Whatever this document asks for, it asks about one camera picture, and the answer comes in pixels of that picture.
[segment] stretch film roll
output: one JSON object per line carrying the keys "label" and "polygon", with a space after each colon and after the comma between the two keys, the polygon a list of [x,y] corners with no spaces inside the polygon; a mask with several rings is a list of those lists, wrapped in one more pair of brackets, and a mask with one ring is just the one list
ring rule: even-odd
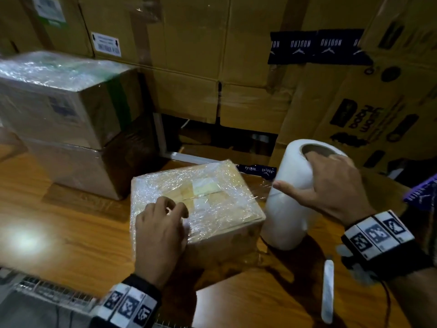
{"label": "stretch film roll", "polygon": [[[339,149],[316,140],[299,139],[288,144],[276,175],[276,180],[290,183],[297,189],[313,187],[313,170],[305,154],[315,151],[321,155],[346,155]],[[316,212],[298,204],[293,198],[271,188],[265,213],[267,219],[261,237],[280,250],[299,245],[316,218]]]}

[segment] barcode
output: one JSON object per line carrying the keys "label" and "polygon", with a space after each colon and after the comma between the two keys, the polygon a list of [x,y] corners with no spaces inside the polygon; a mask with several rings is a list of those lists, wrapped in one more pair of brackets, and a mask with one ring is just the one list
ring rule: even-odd
{"label": "barcode", "polygon": [[107,51],[109,53],[120,54],[120,50],[117,47],[107,46],[104,44],[97,44],[97,45],[99,47],[99,50],[101,50],[101,51]]}
{"label": "barcode", "polygon": [[53,2],[53,0],[39,0],[39,4],[41,6],[46,6],[58,11],[58,9],[56,8],[56,4]]}

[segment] hand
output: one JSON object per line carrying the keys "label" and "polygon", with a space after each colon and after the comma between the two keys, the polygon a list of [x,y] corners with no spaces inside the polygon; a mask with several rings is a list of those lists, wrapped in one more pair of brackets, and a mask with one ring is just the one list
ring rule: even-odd
{"label": "hand", "polygon": [[188,218],[187,207],[167,197],[147,204],[136,217],[135,274],[160,290],[187,246],[181,218]]}
{"label": "hand", "polygon": [[339,220],[344,226],[376,213],[351,159],[342,155],[325,157],[316,152],[305,156],[313,168],[314,188],[299,190],[287,182],[274,181],[275,189],[303,206]]}

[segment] wooden table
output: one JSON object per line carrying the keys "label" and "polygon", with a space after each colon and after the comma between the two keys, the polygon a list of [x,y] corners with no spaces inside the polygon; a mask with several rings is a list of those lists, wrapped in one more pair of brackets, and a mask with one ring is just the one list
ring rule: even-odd
{"label": "wooden table", "polygon": [[[376,176],[365,177],[372,203],[402,210],[404,189]],[[129,199],[115,202],[53,185],[30,154],[0,145],[0,264],[101,297],[133,269],[129,210]],[[320,218],[293,251],[273,251],[260,241],[257,252],[193,275],[196,293],[169,287],[161,318],[211,328],[323,326],[323,263],[330,254],[333,326],[383,327],[384,290],[358,285],[342,266],[335,251],[342,232]],[[390,327],[409,327],[396,301]]]}

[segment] wristband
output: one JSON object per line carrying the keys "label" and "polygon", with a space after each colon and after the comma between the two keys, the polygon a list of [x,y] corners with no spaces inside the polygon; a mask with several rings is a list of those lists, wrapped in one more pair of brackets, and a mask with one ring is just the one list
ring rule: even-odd
{"label": "wristband", "polygon": [[380,280],[432,267],[432,261],[393,211],[372,215],[350,226],[341,237],[359,264]]}
{"label": "wristband", "polygon": [[119,328],[151,327],[160,305],[159,290],[132,274],[111,288],[96,307],[94,319],[108,321]]}

